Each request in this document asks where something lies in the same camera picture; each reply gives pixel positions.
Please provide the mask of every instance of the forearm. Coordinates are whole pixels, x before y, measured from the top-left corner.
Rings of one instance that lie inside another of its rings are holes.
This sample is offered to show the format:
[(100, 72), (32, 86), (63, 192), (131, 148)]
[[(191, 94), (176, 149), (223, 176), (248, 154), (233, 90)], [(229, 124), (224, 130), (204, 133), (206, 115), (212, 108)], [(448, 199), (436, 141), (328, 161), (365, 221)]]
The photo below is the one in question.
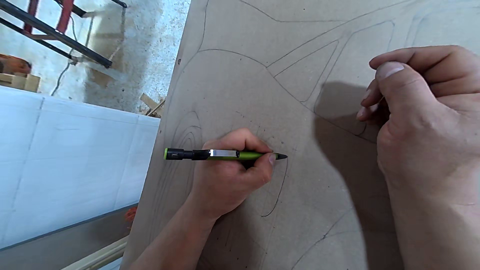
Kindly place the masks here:
[(195, 269), (214, 223), (215, 220), (201, 216), (187, 199), (130, 269)]
[(389, 192), (406, 270), (478, 269), (478, 198), (467, 198), (469, 195), (465, 194), (467, 203), (453, 203), (436, 194), (417, 193), (391, 184)]

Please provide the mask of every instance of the pencil tip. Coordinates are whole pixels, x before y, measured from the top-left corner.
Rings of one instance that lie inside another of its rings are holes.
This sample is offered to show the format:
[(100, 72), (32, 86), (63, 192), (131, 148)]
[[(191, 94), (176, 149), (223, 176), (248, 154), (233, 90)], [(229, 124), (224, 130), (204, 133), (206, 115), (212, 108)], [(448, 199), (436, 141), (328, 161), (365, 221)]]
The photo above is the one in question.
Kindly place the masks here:
[(288, 156), (287, 156), (287, 155), (284, 155), (284, 154), (278, 154), (278, 153), (277, 153), (277, 155), (276, 155), (276, 159), (277, 159), (277, 160), (283, 160), (283, 159), (286, 159), (286, 158), (288, 158)]

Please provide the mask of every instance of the left hand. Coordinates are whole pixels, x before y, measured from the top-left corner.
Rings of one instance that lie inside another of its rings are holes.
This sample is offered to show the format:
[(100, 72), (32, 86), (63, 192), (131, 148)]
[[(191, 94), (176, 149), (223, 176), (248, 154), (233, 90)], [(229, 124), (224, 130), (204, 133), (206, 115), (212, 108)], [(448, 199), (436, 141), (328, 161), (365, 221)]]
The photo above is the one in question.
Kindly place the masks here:
[(238, 161), (207, 160), (195, 166), (193, 187), (187, 201), (202, 217), (216, 220), (239, 206), (254, 190), (272, 178), (275, 154), (248, 128), (211, 140), (203, 149), (252, 150), (266, 153), (248, 170)]

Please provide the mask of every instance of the dusty floor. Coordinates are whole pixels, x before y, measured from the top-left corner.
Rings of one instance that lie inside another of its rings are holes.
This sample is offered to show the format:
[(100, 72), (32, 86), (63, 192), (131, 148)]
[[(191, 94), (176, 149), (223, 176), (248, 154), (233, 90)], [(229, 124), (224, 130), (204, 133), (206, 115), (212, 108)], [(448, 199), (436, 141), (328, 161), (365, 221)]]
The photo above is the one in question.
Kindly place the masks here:
[[(10, 2), (23, 10), (28, 5), (28, 0)], [(32, 74), (41, 77), (39, 90), (44, 95), (139, 112), (146, 108), (139, 100), (142, 93), (155, 101), (167, 94), (190, 0), (125, 2), (127, 9), (109, 0), (77, 0), (75, 5), (92, 13), (86, 18), (72, 14), (73, 23), (67, 30), (68, 36), (111, 59), (109, 69), (83, 60), (70, 65), (59, 80), (68, 65), (65, 57), (3, 25), (0, 37), (9, 38), (0, 42), (0, 53), (31, 62)], [(37, 18), (55, 27), (59, 16), (55, 1), (40, 1)], [(2, 11), (0, 17), (23, 26)], [(50, 43), (70, 51), (58, 41)]]

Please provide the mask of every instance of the hand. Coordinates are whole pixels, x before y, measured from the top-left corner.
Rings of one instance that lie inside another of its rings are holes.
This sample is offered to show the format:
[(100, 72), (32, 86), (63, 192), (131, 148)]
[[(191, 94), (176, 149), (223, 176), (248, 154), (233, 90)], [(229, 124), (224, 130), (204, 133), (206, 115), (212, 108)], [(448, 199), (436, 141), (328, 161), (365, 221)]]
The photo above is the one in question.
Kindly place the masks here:
[(480, 167), (479, 57), (458, 46), (408, 48), (377, 56), (370, 66), (377, 72), (358, 119), (378, 117), (386, 100), (391, 114), (377, 148), (389, 188), (476, 203), (476, 178), (464, 176)]
[(202, 216), (216, 220), (238, 205), (254, 190), (272, 178), (275, 154), (248, 128), (230, 132), (225, 137), (208, 141), (203, 149), (253, 150), (266, 153), (248, 170), (238, 161), (208, 160), (197, 162), (193, 188), (187, 201)]

